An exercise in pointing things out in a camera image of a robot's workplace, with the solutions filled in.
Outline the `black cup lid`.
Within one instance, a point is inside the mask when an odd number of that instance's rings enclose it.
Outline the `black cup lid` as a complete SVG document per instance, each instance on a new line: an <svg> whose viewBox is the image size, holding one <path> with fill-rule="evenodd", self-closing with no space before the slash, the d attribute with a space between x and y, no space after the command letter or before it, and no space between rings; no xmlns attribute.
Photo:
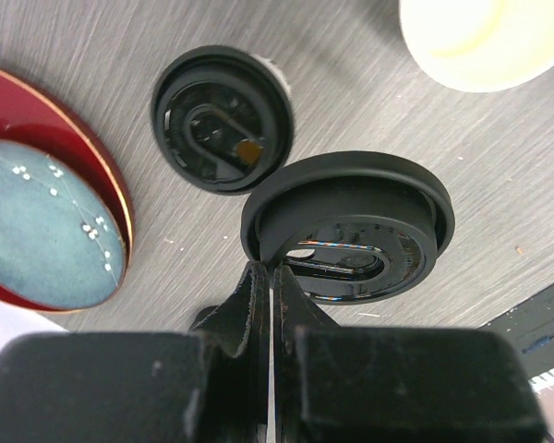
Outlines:
<svg viewBox="0 0 554 443"><path fill-rule="evenodd" d="M455 231L450 194L418 163L371 151L283 167L250 194L240 239L268 271L287 266L323 305L385 300L421 283Z"/></svg>
<svg viewBox="0 0 554 443"><path fill-rule="evenodd" d="M271 72L243 50L204 45L158 78L151 126L168 163L218 195L250 192L287 161L295 115Z"/></svg>

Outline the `red round tray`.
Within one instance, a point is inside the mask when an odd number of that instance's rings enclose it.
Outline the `red round tray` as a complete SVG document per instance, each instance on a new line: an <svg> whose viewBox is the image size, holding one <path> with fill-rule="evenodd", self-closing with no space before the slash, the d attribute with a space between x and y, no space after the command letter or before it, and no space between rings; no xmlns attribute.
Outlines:
<svg viewBox="0 0 554 443"><path fill-rule="evenodd" d="M0 69L0 140L14 141L40 150L86 181L117 223L126 245L127 271L134 244L130 196L119 168L91 129L53 96ZM90 308L48 308L26 301L2 286L0 301L47 313Z"/></svg>

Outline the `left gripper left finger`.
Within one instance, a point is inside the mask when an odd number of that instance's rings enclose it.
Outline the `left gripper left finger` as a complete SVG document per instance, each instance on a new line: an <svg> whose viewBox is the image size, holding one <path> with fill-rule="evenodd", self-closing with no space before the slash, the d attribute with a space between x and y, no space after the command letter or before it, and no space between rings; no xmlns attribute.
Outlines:
<svg viewBox="0 0 554 443"><path fill-rule="evenodd" d="M270 282L235 291L185 333L36 333L0 352L0 442L263 442Z"/></svg>

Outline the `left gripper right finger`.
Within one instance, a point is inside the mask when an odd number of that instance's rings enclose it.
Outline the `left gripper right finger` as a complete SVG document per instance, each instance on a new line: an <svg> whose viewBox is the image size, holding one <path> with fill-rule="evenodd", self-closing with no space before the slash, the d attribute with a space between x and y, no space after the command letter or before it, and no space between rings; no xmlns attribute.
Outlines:
<svg viewBox="0 0 554 443"><path fill-rule="evenodd" d="M273 273L280 442L541 442L517 352L480 329L343 327Z"/></svg>

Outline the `white paper cup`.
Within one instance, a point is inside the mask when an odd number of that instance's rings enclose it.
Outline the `white paper cup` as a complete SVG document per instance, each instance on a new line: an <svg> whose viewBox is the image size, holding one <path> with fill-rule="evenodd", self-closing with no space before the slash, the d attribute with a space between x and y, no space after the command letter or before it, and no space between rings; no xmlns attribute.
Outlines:
<svg viewBox="0 0 554 443"><path fill-rule="evenodd" d="M554 66L554 1L400 1L407 49L439 84L517 87Z"/></svg>
<svg viewBox="0 0 554 443"><path fill-rule="evenodd" d="M258 54L252 54L251 56L256 60L258 60L264 67L266 67L271 72L271 75L277 80L281 89L286 94L287 98L291 99L292 98L291 87L283 71L270 58L263 57Z"/></svg>

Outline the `blue ceramic plate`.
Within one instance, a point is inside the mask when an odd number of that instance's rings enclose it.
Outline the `blue ceramic plate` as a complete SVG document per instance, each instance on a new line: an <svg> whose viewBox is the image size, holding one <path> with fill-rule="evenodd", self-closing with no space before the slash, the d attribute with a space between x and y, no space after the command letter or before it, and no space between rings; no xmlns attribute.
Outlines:
<svg viewBox="0 0 554 443"><path fill-rule="evenodd" d="M76 310L110 298L125 272L117 223L86 181L40 150L0 140L0 286Z"/></svg>

